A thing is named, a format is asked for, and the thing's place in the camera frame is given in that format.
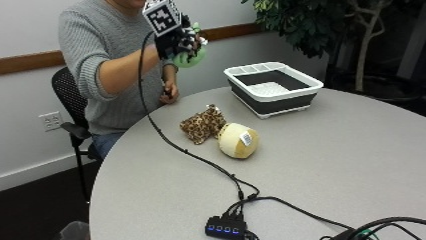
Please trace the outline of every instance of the black office chair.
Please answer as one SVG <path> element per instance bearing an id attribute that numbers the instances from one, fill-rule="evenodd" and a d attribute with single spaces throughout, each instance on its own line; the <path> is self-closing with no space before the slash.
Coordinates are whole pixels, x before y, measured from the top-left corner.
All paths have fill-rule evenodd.
<path id="1" fill-rule="evenodd" d="M 57 98 L 61 101 L 74 122 L 62 123 L 61 128 L 69 132 L 70 144 L 77 158 L 82 196 L 86 203 L 89 203 L 90 197 L 86 190 L 81 155 L 86 155 L 89 159 L 94 159 L 99 162 L 102 162 L 103 159 L 98 155 L 93 144 L 89 145 L 86 151 L 79 150 L 83 140 L 91 137 L 89 132 L 89 124 L 83 116 L 83 108 L 87 105 L 87 100 L 79 95 L 74 78 L 66 67 L 54 73 L 51 77 L 51 87 Z"/>

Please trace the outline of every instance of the round table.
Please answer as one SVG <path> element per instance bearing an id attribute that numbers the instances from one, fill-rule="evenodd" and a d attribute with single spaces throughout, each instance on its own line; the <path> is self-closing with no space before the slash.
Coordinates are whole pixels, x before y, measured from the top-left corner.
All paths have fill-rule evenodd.
<path id="1" fill-rule="evenodd" d="M 212 137 L 194 145 L 179 130 L 179 122 L 207 104 L 227 122 L 256 130 L 259 145 L 246 160 L 227 157 Z M 354 228 L 384 217 L 426 218 L 426 118 L 415 113 L 320 89 L 304 111 L 260 120 L 224 87 L 183 97 L 151 118 L 171 142 L 254 184 L 259 196 L 278 197 Z M 98 171 L 91 240 L 212 239 L 203 233 L 206 221 L 236 200 L 228 178 L 171 148 L 143 118 Z M 268 200 L 247 203 L 243 213 L 260 240 L 315 240 L 343 231 Z M 426 226 L 403 226 L 426 237 Z M 379 236 L 411 239 L 395 228 Z"/>

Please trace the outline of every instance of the cord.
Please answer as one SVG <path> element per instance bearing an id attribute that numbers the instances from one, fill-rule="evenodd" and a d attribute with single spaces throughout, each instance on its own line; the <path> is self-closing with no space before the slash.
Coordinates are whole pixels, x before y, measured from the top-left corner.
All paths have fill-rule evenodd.
<path id="1" fill-rule="evenodd" d="M 411 217 L 389 217 L 389 218 L 383 218 L 383 219 L 379 219 L 374 222 L 370 222 L 367 224 L 364 224 L 363 226 L 360 226 L 358 229 L 355 229 L 355 231 L 348 235 L 347 237 L 347 240 L 351 240 L 354 239 L 354 237 L 362 233 L 363 230 L 371 228 L 371 227 L 375 227 L 375 226 L 379 226 L 382 224 L 387 224 L 387 223 L 393 223 L 393 222 L 411 222 L 411 223 L 417 223 L 417 224 L 423 224 L 426 225 L 426 220 L 423 219 L 419 219 L 419 218 L 411 218 Z"/>
<path id="2" fill-rule="evenodd" d="M 316 215 L 314 215 L 312 213 L 304 211 L 303 209 L 295 207 L 294 205 L 291 205 L 288 202 L 283 201 L 282 199 L 276 198 L 276 197 L 254 197 L 251 199 L 244 199 L 244 200 L 240 200 L 238 202 L 235 202 L 226 210 L 226 212 L 228 212 L 234 207 L 238 207 L 239 205 L 243 205 L 244 203 L 247 202 L 251 202 L 251 201 L 260 201 L 260 200 L 274 200 L 279 203 L 282 203 L 283 205 L 288 206 L 290 208 L 292 208 L 294 210 L 296 210 L 298 212 L 303 213 L 304 215 L 307 215 L 308 217 L 311 217 L 312 219 L 315 220 L 319 220 L 322 222 L 326 222 L 326 223 L 330 223 L 332 225 L 336 225 L 342 228 L 346 228 L 346 229 L 352 229 L 351 227 L 348 227 L 347 225 L 342 224 L 342 223 L 338 223 L 335 221 L 331 221 L 326 218 L 322 218 Z"/>
<path id="3" fill-rule="evenodd" d="M 246 230 L 244 232 L 246 232 L 244 238 L 247 240 L 260 240 L 252 232 L 250 232 L 248 230 Z"/>
<path id="4" fill-rule="evenodd" d="M 372 231 L 370 231 L 367 234 L 363 235 L 363 237 L 359 240 L 366 240 L 368 239 L 368 237 L 375 234 L 379 230 L 382 230 L 383 228 L 392 226 L 399 228 L 405 234 L 408 234 L 413 239 L 416 240 L 421 240 L 412 232 L 409 232 L 404 227 L 401 227 L 399 224 L 396 223 L 385 223 L 382 224 L 380 226 L 378 226 Z"/>
<path id="5" fill-rule="evenodd" d="M 212 168 L 215 168 L 219 172 L 222 172 L 228 178 L 230 180 L 235 183 L 235 186 L 238 188 L 238 198 L 239 200 L 243 199 L 243 192 L 242 192 L 242 189 L 240 189 L 240 186 L 239 186 L 239 183 L 247 185 L 248 187 L 251 187 L 255 191 L 254 195 L 256 196 L 259 194 L 259 190 L 258 188 L 248 184 L 247 182 L 242 181 L 240 179 L 238 179 L 235 177 L 234 174 L 230 174 L 220 166 L 218 166 L 216 164 L 214 164 L 212 162 L 207 161 L 206 159 L 198 157 L 196 155 L 191 154 L 187 149 L 182 149 L 179 146 L 176 146 L 167 138 L 166 136 L 163 135 L 161 129 L 158 128 L 157 124 L 154 123 L 151 117 L 150 117 L 150 114 L 149 114 L 149 111 L 147 111 L 147 107 L 146 107 L 146 103 L 145 103 L 145 99 L 143 99 L 143 91 L 142 91 L 142 62 L 143 62 L 143 49 L 145 49 L 145 45 L 146 45 L 146 42 L 147 42 L 147 39 L 150 37 L 150 35 L 153 34 L 153 32 L 149 32 L 145 36 L 145 39 L 143 39 L 143 43 L 142 43 L 142 47 L 141 47 L 141 55 L 139 55 L 139 63 L 138 63 L 138 91 L 139 91 L 139 97 L 141 97 L 141 101 L 142 101 L 142 105 L 143 105 L 143 108 L 146 110 L 146 116 L 147 116 L 147 119 L 149 119 L 149 122 L 153 126 L 153 128 L 155 129 L 158 135 L 161 136 L 162 140 L 174 148 L 176 149 L 178 151 L 180 151 L 182 153 L 184 153 L 186 155 L 188 155 L 190 157 L 195 158 L 196 160 L 202 161 L 203 163 L 206 163 L 207 165 L 210 165 Z"/>

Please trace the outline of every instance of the yellow ball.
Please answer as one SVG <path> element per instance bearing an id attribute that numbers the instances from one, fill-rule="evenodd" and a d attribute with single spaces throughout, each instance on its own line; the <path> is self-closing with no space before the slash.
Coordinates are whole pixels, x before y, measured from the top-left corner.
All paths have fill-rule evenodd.
<path id="1" fill-rule="evenodd" d="M 222 152 L 238 159 L 247 158 L 258 146 L 256 131 L 236 123 L 227 123 L 218 133 Z"/>

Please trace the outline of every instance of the wall outlet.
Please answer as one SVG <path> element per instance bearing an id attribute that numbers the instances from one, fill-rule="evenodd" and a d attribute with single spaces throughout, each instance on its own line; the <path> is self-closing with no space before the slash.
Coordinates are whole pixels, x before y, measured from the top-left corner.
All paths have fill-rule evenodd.
<path id="1" fill-rule="evenodd" d="M 50 131 L 61 127 L 62 117 L 59 112 L 51 112 L 43 115 L 39 115 L 38 118 L 41 119 L 43 131 Z"/>

